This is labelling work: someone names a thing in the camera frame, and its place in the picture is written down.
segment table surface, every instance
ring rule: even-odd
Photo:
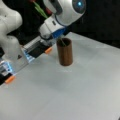
[[[120,50],[69,33],[74,63],[59,65],[56,45],[0,87],[0,120],[118,120]]]

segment dark cylinder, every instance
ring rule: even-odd
[[[61,38],[57,41],[57,50],[59,62],[63,66],[69,66],[73,63],[72,41],[68,38]]]

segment orange marking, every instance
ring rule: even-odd
[[[48,49],[45,51],[45,53],[46,53],[46,54],[49,54],[51,51],[52,51],[52,47],[48,48]]]
[[[5,83],[6,83],[6,84],[9,84],[9,83],[11,83],[14,79],[15,79],[15,76],[11,76],[11,77],[9,77],[9,78],[5,81]]]

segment white table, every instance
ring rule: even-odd
[[[69,33],[74,63],[59,65],[56,46],[0,87],[0,120],[118,120],[120,50]]]

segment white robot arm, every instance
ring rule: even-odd
[[[45,20],[39,31],[42,38],[53,38],[63,34],[65,28],[79,19],[86,10],[85,0],[43,0],[45,6],[53,12]]]
[[[21,25],[21,15],[17,11],[8,8],[0,0],[0,46],[5,53],[3,59],[11,63],[15,72],[19,71],[28,62],[17,38],[7,34],[16,30]]]

